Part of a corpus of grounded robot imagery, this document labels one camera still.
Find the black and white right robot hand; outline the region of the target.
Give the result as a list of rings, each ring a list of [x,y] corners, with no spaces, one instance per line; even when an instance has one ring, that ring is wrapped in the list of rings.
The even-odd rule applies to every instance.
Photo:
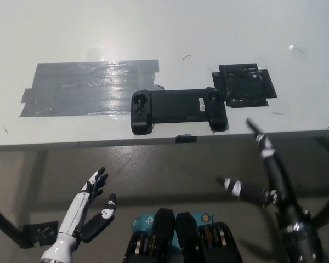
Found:
[[[232,196],[261,207],[273,204],[279,211],[278,225],[286,233],[316,233],[316,228],[299,205],[290,177],[281,162],[278,152],[268,136],[251,120],[246,119],[247,126],[254,134],[269,181],[269,189],[247,184],[240,180],[219,176],[218,184]]]

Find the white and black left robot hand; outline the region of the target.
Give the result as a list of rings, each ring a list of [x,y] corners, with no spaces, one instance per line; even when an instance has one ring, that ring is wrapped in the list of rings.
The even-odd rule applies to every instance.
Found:
[[[40,262],[73,262],[73,253],[81,242],[89,243],[108,227],[115,218],[116,194],[111,193],[105,207],[85,222],[88,209],[103,193],[108,174],[98,169],[75,195],[57,233],[56,241],[41,256]]]

